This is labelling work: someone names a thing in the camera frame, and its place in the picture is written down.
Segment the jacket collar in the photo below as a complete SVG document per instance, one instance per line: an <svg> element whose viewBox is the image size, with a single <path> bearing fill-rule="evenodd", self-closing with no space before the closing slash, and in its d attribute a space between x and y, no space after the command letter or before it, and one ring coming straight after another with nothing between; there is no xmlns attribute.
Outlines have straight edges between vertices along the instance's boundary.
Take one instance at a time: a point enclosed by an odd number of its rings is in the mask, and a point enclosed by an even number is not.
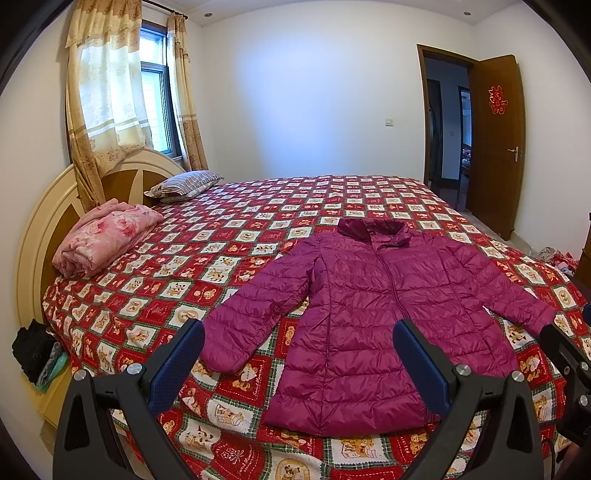
<svg viewBox="0 0 591 480"><path fill-rule="evenodd" d="M406 222L394 219L341 218L337 231L367 244L403 247L411 234Z"/></svg>

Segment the checkered bedspread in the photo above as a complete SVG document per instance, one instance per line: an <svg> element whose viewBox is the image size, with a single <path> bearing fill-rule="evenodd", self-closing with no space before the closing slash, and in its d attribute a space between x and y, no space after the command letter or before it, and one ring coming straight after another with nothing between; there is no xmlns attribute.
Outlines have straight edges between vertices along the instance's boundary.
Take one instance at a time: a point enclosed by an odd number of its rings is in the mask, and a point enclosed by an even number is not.
<svg viewBox="0 0 591 480"><path fill-rule="evenodd" d="M424 185L399 177L274 179L214 187L180 205L157 207L165 221L143 244L93 277L57 278L43 307L72 354L73 370L120 372L144 362L187 318L208 311L267 262L341 217L398 218L412 228L474 244L514 282L559 310L556 323L591 356L582 321L584 298L558 270L491 241ZM238 375L197 363L167 413L160 415L175 447L204 479L398 479L435 428L346 438L318 438L261 425L306 302L281 319ZM491 315L515 349L532 389L543 437L566 440L555 419L564 409L564 380L521 328ZM125 419L116 424L134 445ZM475 417L449 476L465 468L480 433Z"/></svg>

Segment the silver bolt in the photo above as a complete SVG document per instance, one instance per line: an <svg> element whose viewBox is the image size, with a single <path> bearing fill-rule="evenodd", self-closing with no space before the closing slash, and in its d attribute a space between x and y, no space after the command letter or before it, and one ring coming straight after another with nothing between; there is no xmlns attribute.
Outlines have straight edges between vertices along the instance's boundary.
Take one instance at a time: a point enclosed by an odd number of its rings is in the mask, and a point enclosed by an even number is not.
<svg viewBox="0 0 591 480"><path fill-rule="evenodd" d="M84 380L86 378L86 370L82 369L82 370L77 370L76 373L74 374L74 380Z"/></svg>
<svg viewBox="0 0 591 480"><path fill-rule="evenodd" d="M472 369L465 364L456 365L456 372L458 372L461 376L467 377L468 375L472 374Z"/></svg>
<svg viewBox="0 0 591 480"><path fill-rule="evenodd" d="M129 375L137 375L142 371L142 364L131 364L127 367L127 373Z"/></svg>
<svg viewBox="0 0 591 480"><path fill-rule="evenodd" d="M515 370L514 372L511 372L511 378L519 383L521 383L521 382L523 382L523 380L525 380L523 373L518 372L517 370Z"/></svg>

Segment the door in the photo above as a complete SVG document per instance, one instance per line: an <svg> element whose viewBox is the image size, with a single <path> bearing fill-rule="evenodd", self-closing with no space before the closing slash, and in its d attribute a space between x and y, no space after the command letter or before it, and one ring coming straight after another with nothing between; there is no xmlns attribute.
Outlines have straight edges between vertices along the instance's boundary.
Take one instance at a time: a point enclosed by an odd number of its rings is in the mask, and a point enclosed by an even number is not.
<svg viewBox="0 0 591 480"><path fill-rule="evenodd" d="M525 110L513 55L483 60L470 71L472 159L467 207L509 240L521 194Z"/></svg>
<svg viewBox="0 0 591 480"><path fill-rule="evenodd" d="M427 88L429 93L429 130L431 135L429 180L437 183L441 181L441 169L443 168L441 83L437 80L427 80Z"/></svg>

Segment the jacket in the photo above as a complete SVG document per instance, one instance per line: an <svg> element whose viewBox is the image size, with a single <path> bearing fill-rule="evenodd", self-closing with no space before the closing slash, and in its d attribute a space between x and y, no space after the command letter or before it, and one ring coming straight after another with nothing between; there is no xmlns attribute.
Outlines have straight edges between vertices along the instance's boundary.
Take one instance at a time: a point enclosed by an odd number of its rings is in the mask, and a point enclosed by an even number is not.
<svg viewBox="0 0 591 480"><path fill-rule="evenodd" d="M300 242L205 318L203 363L238 372L307 296L262 422L318 436L433 419L394 350L397 321L412 319L454 364L506 376L518 362L483 307L534 336L556 315L472 245L393 219L341 219L337 232Z"/></svg>

